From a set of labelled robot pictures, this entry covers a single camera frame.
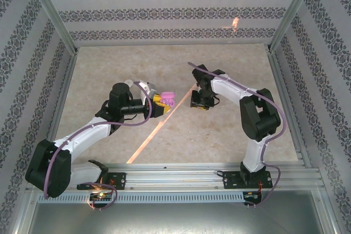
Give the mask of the purple earbud charging case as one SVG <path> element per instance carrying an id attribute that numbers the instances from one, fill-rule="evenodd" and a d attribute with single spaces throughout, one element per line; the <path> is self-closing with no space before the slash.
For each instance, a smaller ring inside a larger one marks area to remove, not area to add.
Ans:
<path id="1" fill-rule="evenodd" d="M 174 92 L 163 92 L 160 95 L 161 97 L 160 102 L 173 108 L 175 104 L 175 101 L 174 101 L 175 96 L 176 94 Z"/>

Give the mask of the grey metal panel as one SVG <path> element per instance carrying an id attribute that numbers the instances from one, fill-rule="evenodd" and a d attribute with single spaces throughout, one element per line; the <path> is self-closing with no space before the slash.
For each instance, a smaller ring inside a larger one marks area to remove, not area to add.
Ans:
<path id="1" fill-rule="evenodd" d="M 40 204 L 28 234 L 329 234 L 315 209 L 241 204 L 116 204 L 93 211 L 82 204 Z"/>

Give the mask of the aluminium side rail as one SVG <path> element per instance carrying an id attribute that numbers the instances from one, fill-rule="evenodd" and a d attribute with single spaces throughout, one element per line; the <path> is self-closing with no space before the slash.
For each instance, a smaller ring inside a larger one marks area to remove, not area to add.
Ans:
<path id="1" fill-rule="evenodd" d="M 293 144 L 295 146 L 296 152 L 299 154 L 299 157 L 302 158 L 304 166 L 306 168 L 312 168 L 313 166 L 310 163 L 310 160 L 304 145 L 304 141 L 293 111 L 291 100 L 288 95 L 288 91 L 286 89 L 285 82 L 278 65 L 278 61 L 275 57 L 275 54 L 272 54 L 271 52 L 267 52 L 267 57 L 268 57 L 270 67 L 273 73 L 273 77 L 279 92 L 280 100 L 287 119 L 288 129 L 289 129 Z"/>
<path id="2" fill-rule="evenodd" d="M 35 160 L 35 150 L 43 139 L 53 140 L 63 112 L 76 57 L 63 49 L 56 49 L 49 70 L 41 85 L 31 123 L 32 141 L 28 161 Z"/>

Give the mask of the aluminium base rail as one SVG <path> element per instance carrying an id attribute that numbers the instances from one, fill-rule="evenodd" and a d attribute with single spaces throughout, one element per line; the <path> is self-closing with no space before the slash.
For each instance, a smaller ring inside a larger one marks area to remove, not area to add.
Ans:
<path id="1" fill-rule="evenodd" d="M 225 189 L 216 171 L 240 170 L 236 163 L 104 164 L 112 173 L 126 173 L 123 190 L 244 190 Z M 263 188 L 270 190 L 314 190 L 324 187 L 318 168 L 303 164 L 277 164 L 265 169 Z"/>

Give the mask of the aluminium frame post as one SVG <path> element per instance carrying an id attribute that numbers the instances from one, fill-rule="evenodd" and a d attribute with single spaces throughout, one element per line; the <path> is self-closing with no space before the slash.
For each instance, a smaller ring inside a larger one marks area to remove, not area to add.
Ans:
<path id="1" fill-rule="evenodd" d="M 272 40 L 268 45 L 265 45 L 265 49 L 267 53 L 272 53 L 277 49 L 280 41 L 282 40 L 284 34 L 286 33 L 291 21 L 295 17 L 298 12 L 300 6 L 302 5 L 303 0 L 292 0 L 290 5 L 288 6 L 281 22 L 279 23 Z"/>
<path id="2" fill-rule="evenodd" d="M 60 38 L 63 40 L 64 44 L 69 50 L 70 54 L 76 55 L 78 48 L 74 44 L 73 39 L 70 36 L 69 31 L 65 27 L 64 22 L 61 19 L 56 7 L 54 6 L 53 1 L 52 0 L 39 0 L 39 1 L 42 7 L 44 8 L 46 14 L 50 18 L 51 22 L 53 23 L 55 29 L 57 30 Z"/>

